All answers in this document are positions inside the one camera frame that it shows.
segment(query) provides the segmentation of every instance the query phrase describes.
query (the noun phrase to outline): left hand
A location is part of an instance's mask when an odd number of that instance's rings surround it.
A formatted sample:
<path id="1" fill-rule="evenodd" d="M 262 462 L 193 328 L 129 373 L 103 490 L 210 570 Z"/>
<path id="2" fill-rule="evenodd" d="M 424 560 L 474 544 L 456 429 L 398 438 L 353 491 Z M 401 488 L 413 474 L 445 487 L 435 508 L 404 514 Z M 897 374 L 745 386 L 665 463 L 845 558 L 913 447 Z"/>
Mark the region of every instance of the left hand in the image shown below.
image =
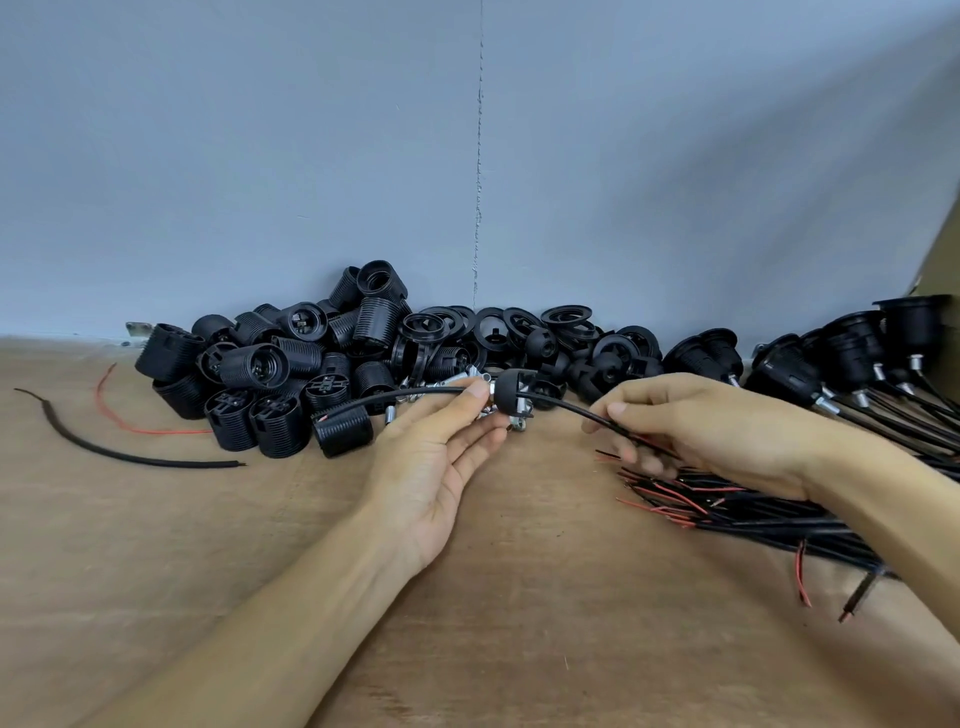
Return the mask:
<path id="1" fill-rule="evenodd" d="M 505 414 L 476 419 L 490 396 L 489 383 L 464 379 L 463 385 L 458 396 L 420 398 L 373 446 L 364 501 L 399 534 L 417 570 L 443 550 L 464 487 L 507 439 Z"/>

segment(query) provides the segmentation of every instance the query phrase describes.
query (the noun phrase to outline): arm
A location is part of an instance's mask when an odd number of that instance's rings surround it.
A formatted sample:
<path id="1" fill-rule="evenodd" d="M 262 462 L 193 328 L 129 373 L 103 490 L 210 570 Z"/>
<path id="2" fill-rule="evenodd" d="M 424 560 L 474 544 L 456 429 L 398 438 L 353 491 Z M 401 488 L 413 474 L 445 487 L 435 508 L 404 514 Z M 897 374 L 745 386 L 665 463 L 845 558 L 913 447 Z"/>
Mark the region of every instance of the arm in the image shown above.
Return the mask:
<path id="1" fill-rule="evenodd" d="M 508 419 L 490 385 L 425 397 L 377 439 L 360 504 L 187 655 L 81 725 L 300 728 L 396 595 L 444 547 Z"/>
<path id="2" fill-rule="evenodd" d="M 960 484 L 874 434 L 699 376 L 625 382 L 592 409 L 662 438 L 685 463 L 775 496 L 819 502 L 960 638 Z M 677 465 L 625 438 L 615 444 L 651 475 L 671 476 Z"/>

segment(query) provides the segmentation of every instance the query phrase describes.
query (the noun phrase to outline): wooden surface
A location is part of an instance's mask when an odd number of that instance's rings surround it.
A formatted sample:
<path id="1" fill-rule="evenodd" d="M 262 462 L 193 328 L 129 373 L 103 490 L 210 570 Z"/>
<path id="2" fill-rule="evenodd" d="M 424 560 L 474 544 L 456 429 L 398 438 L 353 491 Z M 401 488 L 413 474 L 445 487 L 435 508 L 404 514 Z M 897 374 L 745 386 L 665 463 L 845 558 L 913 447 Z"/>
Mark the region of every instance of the wooden surface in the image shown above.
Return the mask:
<path id="1" fill-rule="evenodd" d="M 67 726 L 172 659 L 293 561 L 357 497 L 368 453 L 311 443 L 250 466 L 114 462 L 54 434 L 36 389 L 98 443 L 222 455 L 113 346 L 0 341 L 0 725 Z M 836 623 L 854 570 L 684 532 L 617 503 L 564 412 L 511 436 L 451 543 L 360 648 L 312 725 L 955 726 L 960 649 L 901 584 Z"/>

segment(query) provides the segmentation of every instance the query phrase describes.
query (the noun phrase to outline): blue-gray wall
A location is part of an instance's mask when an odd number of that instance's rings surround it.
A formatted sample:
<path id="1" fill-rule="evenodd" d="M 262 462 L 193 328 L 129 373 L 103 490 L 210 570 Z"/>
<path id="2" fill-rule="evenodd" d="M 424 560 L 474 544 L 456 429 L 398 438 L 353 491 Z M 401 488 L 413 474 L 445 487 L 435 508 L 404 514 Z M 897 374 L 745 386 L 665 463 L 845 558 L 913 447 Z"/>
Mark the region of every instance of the blue-gray wall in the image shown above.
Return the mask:
<path id="1" fill-rule="evenodd" d="M 413 305 L 476 282 L 666 344 L 908 287 L 960 181 L 960 0 L 480 9 L 9 0 L 0 333 L 189 326 L 382 256 Z"/>

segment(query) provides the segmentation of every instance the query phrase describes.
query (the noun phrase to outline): finger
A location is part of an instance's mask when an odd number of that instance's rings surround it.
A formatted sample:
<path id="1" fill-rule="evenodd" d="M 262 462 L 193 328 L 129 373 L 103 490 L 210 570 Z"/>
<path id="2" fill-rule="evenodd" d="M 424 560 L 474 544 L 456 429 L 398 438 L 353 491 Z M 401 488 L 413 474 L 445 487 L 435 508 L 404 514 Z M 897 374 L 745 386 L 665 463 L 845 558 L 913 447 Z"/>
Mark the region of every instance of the finger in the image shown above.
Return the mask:
<path id="1" fill-rule="evenodd" d="M 614 433 L 612 437 L 613 449 L 616 450 L 616 454 L 620 456 L 620 459 L 625 463 L 633 465 L 636 462 L 636 445 L 633 442 L 625 438 L 623 435 L 617 435 Z"/>
<path id="2" fill-rule="evenodd" d="M 461 389 L 468 387 L 474 381 L 477 381 L 477 377 L 472 377 L 470 379 L 457 379 L 456 381 L 450 382 L 451 387 L 459 387 Z M 403 413 L 397 417 L 393 423 L 388 427 L 394 433 L 404 432 L 409 429 L 414 423 L 418 423 L 420 420 L 423 420 L 426 417 L 429 417 L 434 412 L 439 412 L 448 404 L 450 404 L 456 395 L 424 395 L 419 400 L 411 404 Z"/>
<path id="3" fill-rule="evenodd" d="M 487 405 L 490 385 L 483 379 L 474 381 L 446 407 L 412 425 L 427 440 L 446 445 L 457 432 L 467 427 Z"/>
<path id="4" fill-rule="evenodd" d="M 667 404 L 627 404 L 611 402 L 607 415 L 618 425 L 623 425 L 638 435 L 673 436 L 677 425 L 677 408 L 681 402 Z"/>
<path id="5" fill-rule="evenodd" d="M 464 454 L 467 448 L 492 429 L 497 429 L 498 427 L 506 429 L 509 424 L 510 418 L 503 414 L 503 412 L 497 412 L 477 420 L 472 425 L 464 427 L 451 437 L 450 441 L 446 444 L 447 458 L 451 463 L 456 462 L 457 458 Z"/>
<path id="6" fill-rule="evenodd" d="M 590 412 L 609 417 L 610 405 L 616 402 L 633 404 L 666 404 L 682 400 L 702 392 L 709 386 L 709 379 L 702 376 L 673 374 L 651 376 L 646 379 L 631 379 L 621 382 L 606 395 L 593 403 Z M 596 432 L 601 425 L 584 420 L 584 432 Z"/>
<path id="7" fill-rule="evenodd" d="M 471 445 L 457 460 L 453 463 L 453 469 L 460 475 L 460 481 L 463 485 L 473 477 L 477 468 L 487 462 L 491 455 L 497 452 L 507 440 L 507 430 L 503 427 L 492 429 L 486 435 Z"/>

